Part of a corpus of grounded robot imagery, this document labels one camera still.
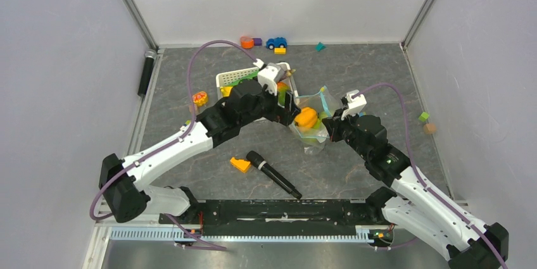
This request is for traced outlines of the orange toy bell pepper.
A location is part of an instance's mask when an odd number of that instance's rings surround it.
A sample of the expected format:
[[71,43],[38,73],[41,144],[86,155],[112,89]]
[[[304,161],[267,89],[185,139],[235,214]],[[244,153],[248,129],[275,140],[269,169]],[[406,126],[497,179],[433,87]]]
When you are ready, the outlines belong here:
[[313,108],[304,107],[294,118],[294,125],[302,128],[314,128],[318,120],[318,113]]

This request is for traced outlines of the clear zip top bag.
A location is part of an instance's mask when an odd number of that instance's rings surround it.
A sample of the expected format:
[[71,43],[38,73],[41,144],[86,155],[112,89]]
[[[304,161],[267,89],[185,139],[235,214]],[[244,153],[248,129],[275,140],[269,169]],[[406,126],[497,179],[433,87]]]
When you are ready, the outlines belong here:
[[[331,95],[329,89],[326,86],[320,88],[320,90],[313,95],[299,96],[300,109],[304,107],[313,108],[318,114],[325,111],[329,114],[329,117],[333,117],[335,111],[339,108],[338,100]],[[329,141],[329,134],[325,126],[320,130],[312,128],[296,127],[294,122],[290,124],[289,129],[293,135],[303,143],[306,154],[313,154],[322,150],[327,141]]]

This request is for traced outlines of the green toy pear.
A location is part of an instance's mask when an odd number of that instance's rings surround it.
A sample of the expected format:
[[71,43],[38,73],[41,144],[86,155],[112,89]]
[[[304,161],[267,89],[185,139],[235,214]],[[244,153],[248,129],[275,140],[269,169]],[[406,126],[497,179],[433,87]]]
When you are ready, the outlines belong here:
[[327,114],[325,111],[320,112],[317,115],[316,119],[314,119],[314,121],[312,122],[311,128],[315,130],[320,130],[324,126],[324,124],[322,123],[322,120],[328,117],[329,117],[329,114]]

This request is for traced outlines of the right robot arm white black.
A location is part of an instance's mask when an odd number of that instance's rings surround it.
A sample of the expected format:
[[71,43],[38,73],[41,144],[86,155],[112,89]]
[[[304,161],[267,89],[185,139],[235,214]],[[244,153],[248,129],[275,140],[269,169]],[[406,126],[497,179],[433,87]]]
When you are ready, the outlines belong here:
[[380,118],[334,116],[322,123],[332,142],[350,146],[385,185],[367,198],[371,222],[403,227],[442,255],[450,268],[506,268],[507,230],[499,223],[488,225],[441,192],[388,142]]

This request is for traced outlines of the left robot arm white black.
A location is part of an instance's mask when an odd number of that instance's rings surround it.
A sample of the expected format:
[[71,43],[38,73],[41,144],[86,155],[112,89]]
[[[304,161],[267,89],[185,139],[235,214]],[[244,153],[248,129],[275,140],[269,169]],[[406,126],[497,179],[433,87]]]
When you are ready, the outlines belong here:
[[99,192],[90,207],[93,220],[113,217],[129,222],[154,207],[158,213],[176,215],[191,223],[199,206],[183,189],[157,189],[151,183],[195,155],[209,151],[237,137],[242,127],[261,118],[288,126],[300,113],[290,92],[284,105],[267,85],[246,80],[231,89],[227,97],[205,109],[187,128],[139,153],[119,158],[106,156],[101,165]]

